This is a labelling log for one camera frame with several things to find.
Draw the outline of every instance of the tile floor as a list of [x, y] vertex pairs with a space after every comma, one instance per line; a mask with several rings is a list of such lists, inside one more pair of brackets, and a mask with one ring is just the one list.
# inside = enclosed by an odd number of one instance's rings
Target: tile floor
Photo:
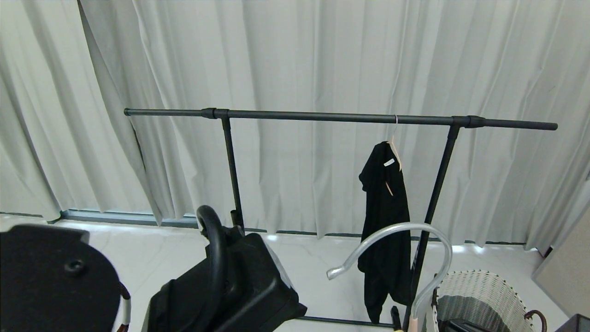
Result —
[[[0, 231], [18, 223], [45, 223], [38, 218], [1, 215]], [[132, 295], [130, 331], [140, 331], [150, 297], [172, 278], [184, 273], [205, 257], [206, 240], [196, 229], [129, 226], [122, 224], [61, 221], [58, 227], [86, 229], [90, 244], [100, 250], [115, 266], [119, 278]], [[363, 304], [363, 274], [356, 268], [328, 281], [326, 270], [344, 262], [359, 239], [326, 236], [316, 239], [306, 235], [263, 235], [285, 267], [300, 302], [308, 315], [368, 321]], [[548, 331], [555, 331], [567, 320], [566, 315], [531, 280], [542, 258], [536, 251], [520, 246], [476, 245], [453, 247], [451, 271], [485, 269], [499, 274], [513, 286], [528, 308], [541, 310], [547, 317]], [[442, 245], [429, 243], [420, 288], [428, 283], [443, 259]], [[390, 323], [388, 299], [381, 315]], [[403, 317], [404, 307], [400, 306]], [[349, 326], [293, 320], [277, 331], [375, 331], [385, 328]]]

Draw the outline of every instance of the black rod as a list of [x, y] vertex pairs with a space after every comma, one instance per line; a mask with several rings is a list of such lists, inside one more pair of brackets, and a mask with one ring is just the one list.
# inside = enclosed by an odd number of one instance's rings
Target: black rod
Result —
[[[441, 164], [438, 167], [437, 179], [434, 181], [432, 196], [430, 197], [430, 203], [428, 203], [428, 210], [426, 212], [426, 218], [424, 220], [424, 222], [427, 224], [432, 223], [432, 217], [434, 217], [434, 210], [437, 207], [438, 197], [440, 196], [441, 189], [443, 188], [444, 177], [447, 174], [448, 164], [451, 160], [451, 154], [453, 154], [453, 148], [455, 146], [455, 141], [457, 140], [457, 137], [459, 135], [460, 128], [461, 127], [459, 126], [451, 126], [451, 128], [449, 128], [447, 144], [445, 145], [444, 152], [442, 153]], [[422, 264], [424, 264], [424, 256], [426, 254], [426, 246], [428, 244], [428, 235], [428, 232], [422, 231], [422, 233], [420, 234], [420, 241], [418, 242], [418, 248], [416, 249], [416, 254], [414, 255], [414, 262], [412, 264], [412, 282], [410, 285], [410, 303], [414, 302], [416, 292], [418, 291], [420, 273], [422, 272]], [[404, 316], [404, 331], [408, 331], [410, 311], [411, 310], [409, 310], [409, 306], [407, 306]]]
[[337, 318], [324, 318], [324, 317], [314, 317], [314, 316], [303, 316], [303, 317], [297, 317], [295, 319], [309, 320], [309, 321], [321, 321], [323, 323], [357, 325], [357, 326], [373, 326], [373, 327], [386, 327], [386, 328], [393, 328], [394, 327], [393, 324], [372, 323], [370, 321], [359, 321], [359, 320], [340, 320]]
[[235, 168], [234, 144], [231, 140], [231, 125], [228, 117], [221, 118], [223, 133], [225, 136], [225, 149], [227, 150], [227, 161], [230, 165], [231, 187], [234, 192], [235, 210], [231, 212], [231, 221], [234, 226], [240, 226], [244, 229], [244, 219], [242, 218], [242, 202], [240, 200], [240, 188], [238, 187], [238, 173]]
[[203, 116], [205, 118], [219, 118], [216, 113], [227, 115], [229, 118], [241, 119], [274, 119], [301, 121], [335, 121], [335, 122], [365, 122], [365, 123], [401, 123], [409, 125], [458, 125], [466, 128], [476, 127], [504, 127], [554, 131], [557, 123], [484, 119], [479, 116], [421, 116], [421, 115], [385, 115], [385, 114], [356, 114], [356, 113], [316, 113], [316, 112], [274, 112], [260, 110], [231, 110], [231, 109], [125, 109], [125, 115], [151, 116]]

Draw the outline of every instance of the curved transparent hose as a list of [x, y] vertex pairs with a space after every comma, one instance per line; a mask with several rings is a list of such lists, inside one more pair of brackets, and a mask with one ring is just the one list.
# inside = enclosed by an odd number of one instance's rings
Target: curved transparent hose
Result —
[[328, 277], [328, 280], [334, 279], [335, 277], [348, 271], [348, 269], [350, 269], [350, 267], [356, 262], [356, 260], [359, 259], [360, 255], [365, 250], [369, 249], [369, 247], [372, 246], [378, 240], [393, 233], [403, 232], [404, 230], [412, 229], [425, 230], [427, 232], [435, 234], [443, 243], [445, 248], [444, 261], [442, 263], [440, 271], [438, 271], [437, 276], [416, 296], [416, 299], [414, 299], [414, 303], [412, 303], [411, 314], [413, 322], [411, 322], [409, 330], [415, 331], [415, 329], [417, 329], [418, 308], [420, 307], [420, 304], [427, 296], [432, 294], [434, 288], [438, 286], [438, 284], [440, 284], [441, 281], [443, 281], [443, 278], [447, 275], [448, 269], [451, 266], [451, 259], [453, 258], [453, 247], [451, 247], [451, 243], [449, 243], [446, 235], [443, 234], [437, 228], [434, 228], [428, 224], [415, 223], [400, 223], [384, 227], [378, 230], [377, 232], [373, 233], [371, 236], [367, 237], [363, 242], [360, 243], [358, 247], [356, 247], [356, 249], [350, 254], [350, 256], [348, 256], [344, 264], [336, 268], [329, 269], [326, 272], [326, 275]]

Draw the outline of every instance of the white woven basket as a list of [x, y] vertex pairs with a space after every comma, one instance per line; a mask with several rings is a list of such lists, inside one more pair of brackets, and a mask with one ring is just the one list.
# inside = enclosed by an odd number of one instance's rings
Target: white woven basket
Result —
[[539, 314], [546, 330], [542, 314], [527, 313], [518, 294], [497, 274], [460, 271], [447, 274], [434, 290], [428, 325], [439, 332], [438, 320], [463, 319], [490, 331], [534, 332], [532, 314]]

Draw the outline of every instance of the black dress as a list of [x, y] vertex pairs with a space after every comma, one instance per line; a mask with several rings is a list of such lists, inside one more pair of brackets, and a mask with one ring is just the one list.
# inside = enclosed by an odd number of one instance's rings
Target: black dress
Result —
[[[367, 193], [362, 240], [383, 227], [409, 222], [404, 175], [387, 142], [375, 145], [359, 179]], [[409, 304], [409, 261], [409, 231], [384, 237], [360, 256], [358, 267], [365, 274], [365, 306], [371, 322], [379, 322], [387, 294], [399, 304]]]

